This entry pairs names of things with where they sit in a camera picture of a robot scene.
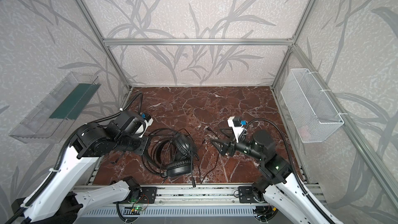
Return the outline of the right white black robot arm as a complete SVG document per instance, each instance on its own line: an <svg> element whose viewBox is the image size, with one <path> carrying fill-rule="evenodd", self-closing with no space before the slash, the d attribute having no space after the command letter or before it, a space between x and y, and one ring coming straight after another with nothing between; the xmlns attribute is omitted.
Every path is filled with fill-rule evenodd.
<svg viewBox="0 0 398 224"><path fill-rule="evenodd" d="M294 168L293 158L283 132L277 128L287 151L287 159L276 152L276 142L266 130L256 131L246 141L249 127L260 119L249 122L232 116L228 119L227 139L210 139L210 143L222 156L234 156L240 152L255 159L261 173L252 184L254 200L266 203L281 212L294 224L339 224L336 218L308 189Z"/></svg>

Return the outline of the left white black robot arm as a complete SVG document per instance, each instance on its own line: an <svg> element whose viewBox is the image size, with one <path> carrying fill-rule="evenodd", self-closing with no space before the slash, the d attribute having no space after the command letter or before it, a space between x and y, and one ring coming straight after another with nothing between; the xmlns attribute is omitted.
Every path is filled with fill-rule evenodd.
<svg viewBox="0 0 398 224"><path fill-rule="evenodd" d="M14 201L13 216L7 223L23 217L24 224L73 224L102 206L140 199L141 187L130 176L88 193L75 193L73 188L89 167L111 151L146 154L149 138L145 132L152 123L148 113L125 107L77 128L63 144L55 166L40 186L30 196Z"/></svg>

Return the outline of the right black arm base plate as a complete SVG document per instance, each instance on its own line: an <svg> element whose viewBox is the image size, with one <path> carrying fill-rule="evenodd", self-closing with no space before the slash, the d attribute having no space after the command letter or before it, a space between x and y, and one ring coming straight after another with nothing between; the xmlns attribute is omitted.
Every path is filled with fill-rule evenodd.
<svg viewBox="0 0 398 224"><path fill-rule="evenodd" d="M251 186L239 186L238 198L240 203L257 203L254 198L254 191Z"/></svg>

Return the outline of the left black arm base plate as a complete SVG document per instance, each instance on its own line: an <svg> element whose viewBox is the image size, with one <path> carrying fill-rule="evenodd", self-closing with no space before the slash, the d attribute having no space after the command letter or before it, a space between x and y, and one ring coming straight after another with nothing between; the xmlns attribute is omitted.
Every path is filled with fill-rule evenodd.
<svg viewBox="0 0 398 224"><path fill-rule="evenodd" d="M142 187L139 204L154 204L157 196L157 187Z"/></svg>

